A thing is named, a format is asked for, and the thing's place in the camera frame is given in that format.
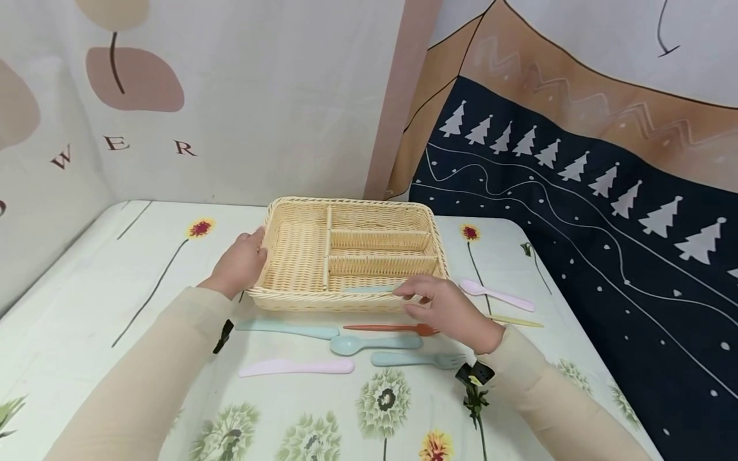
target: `blue spoon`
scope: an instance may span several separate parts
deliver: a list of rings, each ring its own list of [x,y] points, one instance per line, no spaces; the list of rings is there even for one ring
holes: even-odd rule
[[[331,340],[331,350],[339,356],[352,356],[361,349],[420,349],[423,339],[416,335],[391,336],[389,338],[361,339],[358,336],[338,336]]]

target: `hand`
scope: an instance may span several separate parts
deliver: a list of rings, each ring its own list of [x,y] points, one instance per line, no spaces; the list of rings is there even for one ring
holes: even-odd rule
[[[219,291],[228,299],[254,286],[266,262],[266,248],[261,248],[263,238],[263,227],[253,235],[239,235],[216,263],[210,277],[198,286]]]
[[[393,294],[406,300],[413,295],[422,297],[421,305],[404,305],[407,315],[440,330],[477,354],[493,352],[502,341],[505,328],[484,316],[450,280],[413,275]]]

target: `pink knife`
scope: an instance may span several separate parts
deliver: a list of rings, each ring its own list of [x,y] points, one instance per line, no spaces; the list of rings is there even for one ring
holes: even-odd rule
[[[339,358],[337,360],[296,363],[287,358],[276,358],[265,360],[243,368],[238,372],[241,378],[261,375],[279,375],[285,373],[321,373],[329,375],[345,375],[354,371],[354,361],[350,358]]]

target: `person's right hand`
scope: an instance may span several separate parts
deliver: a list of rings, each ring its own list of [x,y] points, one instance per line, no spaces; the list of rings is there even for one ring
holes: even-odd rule
[[[421,305],[404,305],[407,315],[440,330],[477,354],[493,352],[502,341],[505,328],[484,316],[451,280],[413,275],[393,294],[406,300],[414,295],[422,297]]]

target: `person's left hand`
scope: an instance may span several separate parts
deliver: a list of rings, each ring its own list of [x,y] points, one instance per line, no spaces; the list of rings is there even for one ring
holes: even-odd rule
[[[254,286],[266,262],[266,248],[261,247],[263,238],[263,227],[253,234],[239,235],[216,263],[210,277],[198,287],[218,291],[233,299],[239,292]]]

